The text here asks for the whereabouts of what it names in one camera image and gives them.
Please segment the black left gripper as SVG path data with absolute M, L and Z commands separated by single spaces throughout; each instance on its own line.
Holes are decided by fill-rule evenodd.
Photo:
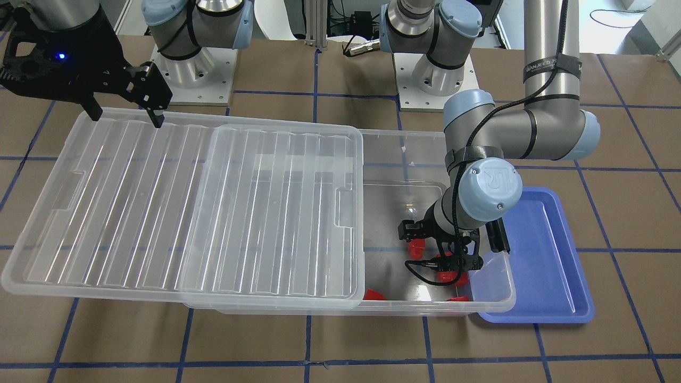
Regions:
M 414 266 L 426 267 L 435 272 L 479 271 L 484 260 L 479 255 L 479 229 L 458 234 L 443 232 L 433 220 L 402 220 L 398 225 L 398 238 L 407 243 L 417 239 L 433 238 L 438 248 L 438 257 L 430 260 L 406 260 L 405 267 L 416 272 Z

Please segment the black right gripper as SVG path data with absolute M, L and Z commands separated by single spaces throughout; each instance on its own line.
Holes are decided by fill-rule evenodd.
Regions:
M 155 63 L 134 66 L 98 1 L 12 1 L 14 27 L 2 59 L 13 94 L 80 105 L 92 121 L 95 94 L 114 94 L 147 112 L 156 129 L 172 99 Z

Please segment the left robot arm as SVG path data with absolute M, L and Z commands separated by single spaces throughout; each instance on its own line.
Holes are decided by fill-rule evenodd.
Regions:
M 482 226 L 494 252 L 508 251 L 501 219 L 520 201 L 523 184 L 511 159 L 579 160 L 599 143 L 596 116 L 580 107 L 579 3 L 525 1 L 525 96 L 496 106 L 489 92 L 457 90 L 483 17 L 467 1 L 391 1 L 381 9 L 381 50 L 421 54 L 416 77 L 429 94 L 447 96 L 443 107 L 445 165 L 450 186 L 422 220 L 404 220 L 400 240 L 432 238 L 433 259 L 406 260 L 453 276 L 452 285 L 483 266 Z

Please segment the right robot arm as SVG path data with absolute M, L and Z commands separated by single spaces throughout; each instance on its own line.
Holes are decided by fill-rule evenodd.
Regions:
M 127 61 L 99 1 L 12 1 L 14 29 L 2 59 L 2 86 L 16 95 L 70 102 L 93 120 L 95 94 L 115 94 L 144 109 L 160 128 L 179 72 L 152 61 Z M 251 1 L 143 1 L 144 22 L 168 63 L 197 64 L 207 79 L 209 48 L 241 50 L 251 42 Z

